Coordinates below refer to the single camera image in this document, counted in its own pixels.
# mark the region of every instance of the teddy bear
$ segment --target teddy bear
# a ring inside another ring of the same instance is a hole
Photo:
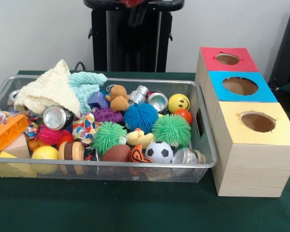
[[[105,99],[109,101],[110,109],[116,111],[126,111],[129,108],[130,96],[127,94],[126,89],[123,86],[113,86],[110,95],[107,95]]]

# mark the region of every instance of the wooden block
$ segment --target wooden block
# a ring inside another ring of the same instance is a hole
[[[218,101],[277,102],[259,72],[209,71],[208,73],[203,94],[211,128]]]
[[[279,103],[218,102],[219,196],[279,197],[290,176],[290,121]]]
[[[30,154],[24,134],[19,135],[14,141],[7,145],[3,151],[20,159],[30,159]]]
[[[208,71],[258,72],[246,48],[201,47],[195,82],[205,90]]]

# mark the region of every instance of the wire mesh basket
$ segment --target wire mesh basket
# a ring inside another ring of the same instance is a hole
[[[9,110],[8,100],[10,93],[34,81],[36,78],[38,78],[38,76],[18,75],[6,79],[0,86],[0,110]],[[127,93],[131,93],[136,90],[139,85],[143,85],[152,91],[159,90],[163,92],[167,98],[176,93],[186,95],[190,99],[190,112],[193,117],[189,147],[202,152],[206,157],[206,162],[204,164],[162,164],[0,158],[0,177],[23,176],[56,179],[198,183],[207,169],[216,164],[216,148],[209,127],[201,88],[195,82],[108,78],[102,90],[106,90],[106,87],[109,85],[122,85],[126,88]],[[66,167],[68,174],[64,174],[61,171],[61,168],[59,168],[60,165]]]

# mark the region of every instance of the green spiky ball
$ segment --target green spiky ball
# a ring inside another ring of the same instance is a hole
[[[123,126],[113,122],[102,122],[101,129],[96,133],[91,147],[94,147],[103,156],[113,146],[119,144],[119,138],[127,135]]]
[[[156,141],[163,141],[169,145],[179,143],[177,149],[188,147],[191,133],[188,122],[179,115],[165,115],[154,124],[152,133]]]

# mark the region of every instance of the soccer ball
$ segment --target soccer ball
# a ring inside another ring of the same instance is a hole
[[[171,163],[173,151],[166,142],[156,141],[147,147],[145,156],[152,159],[154,163]]]

